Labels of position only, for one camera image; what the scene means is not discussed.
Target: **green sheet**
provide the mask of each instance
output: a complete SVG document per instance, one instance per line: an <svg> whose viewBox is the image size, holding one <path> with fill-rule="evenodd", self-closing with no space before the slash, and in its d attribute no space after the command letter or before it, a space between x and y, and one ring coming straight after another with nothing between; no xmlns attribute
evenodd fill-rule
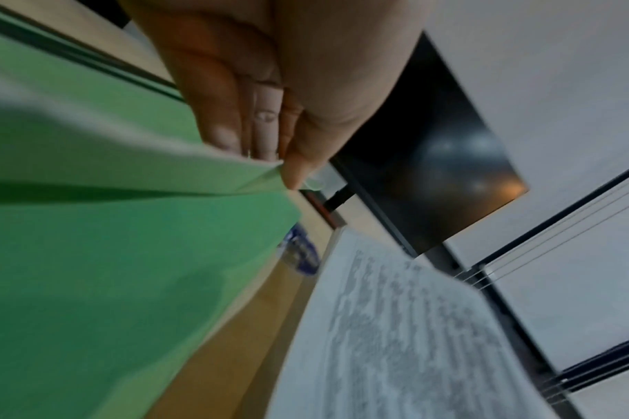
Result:
<svg viewBox="0 0 629 419"><path fill-rule="evenodd" d="M0 184L0 418L140 417L297 219L280 193Z"/></svg>

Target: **open book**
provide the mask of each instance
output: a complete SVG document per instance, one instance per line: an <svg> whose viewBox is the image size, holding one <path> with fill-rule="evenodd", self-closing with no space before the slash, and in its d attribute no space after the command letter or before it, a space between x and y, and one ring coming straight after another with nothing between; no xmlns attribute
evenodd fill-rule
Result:
<svg viewBox="0 0 629 419"><path fill-rule="evenodd" d="M335 233L267 419L554 418L476 289Z"/></svg>

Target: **hand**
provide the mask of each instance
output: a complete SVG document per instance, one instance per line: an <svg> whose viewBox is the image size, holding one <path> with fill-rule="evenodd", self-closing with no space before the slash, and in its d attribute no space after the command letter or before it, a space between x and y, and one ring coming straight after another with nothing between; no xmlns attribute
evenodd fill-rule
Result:
<svg viewBox="0 0 629 419"><path fill-rule="evenodd" d="M192 107L202 139L284 159L298 188L376 112L428 0L122 0Z"/></svg>

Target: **book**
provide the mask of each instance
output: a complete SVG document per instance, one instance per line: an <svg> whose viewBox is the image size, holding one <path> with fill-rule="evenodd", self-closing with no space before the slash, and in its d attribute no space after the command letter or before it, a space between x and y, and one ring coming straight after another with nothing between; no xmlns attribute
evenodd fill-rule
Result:
<svg viewBox="0 0 629 419"><path fill-rule="evenodd" d="M555 418L480 291L344 228L267 419Z"/></svg>

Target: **wooden surface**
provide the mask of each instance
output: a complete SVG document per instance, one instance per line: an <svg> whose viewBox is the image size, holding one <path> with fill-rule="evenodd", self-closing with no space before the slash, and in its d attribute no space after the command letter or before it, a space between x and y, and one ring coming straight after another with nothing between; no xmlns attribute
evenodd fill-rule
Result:
<svg viewBox="0 0 629 419"><path fill-rule="evenodd" d="M161 61L122 30L72 0L0 0L0 5L163 78ZM297 192L320 254L332 231ZM147 418L260 418L313 282L274 257L229 307Z"/></svg>

